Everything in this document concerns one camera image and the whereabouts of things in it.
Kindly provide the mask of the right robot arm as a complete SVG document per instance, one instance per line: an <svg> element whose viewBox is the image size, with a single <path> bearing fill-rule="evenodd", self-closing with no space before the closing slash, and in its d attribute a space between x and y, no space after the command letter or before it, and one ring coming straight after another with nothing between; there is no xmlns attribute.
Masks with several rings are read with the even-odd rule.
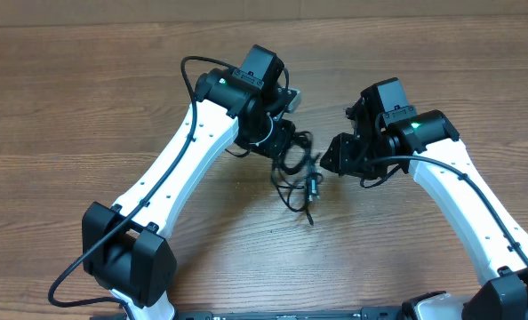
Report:
<svg viewBox="0 0 528 320"><path fill-rule="evenodd" d="M332 139L320 165L374 188L396 172L435 201L464 246L480 288L471 297L429 292L402 303L394 319L528 319L528 233L510 215L439 110L418 113L398 78L364 89L346 110L351 133Z"/></svg>

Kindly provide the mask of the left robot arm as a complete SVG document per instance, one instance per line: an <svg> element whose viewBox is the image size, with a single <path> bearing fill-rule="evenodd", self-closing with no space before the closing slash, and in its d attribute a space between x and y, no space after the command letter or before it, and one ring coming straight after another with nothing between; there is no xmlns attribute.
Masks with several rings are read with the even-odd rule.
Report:
<svg viewBox="0 0 528 320"><path fill-rule="evenodd" d="M129 319L172 319L167 297L177 267L168 244L180 212L214 161L236 144L277 161L299 93L278 79L277 55L254 45L240 67L216 67L187 83L191 102L179 130L144 175L115 202L92 203L82 218L83 268Z"/></svg>

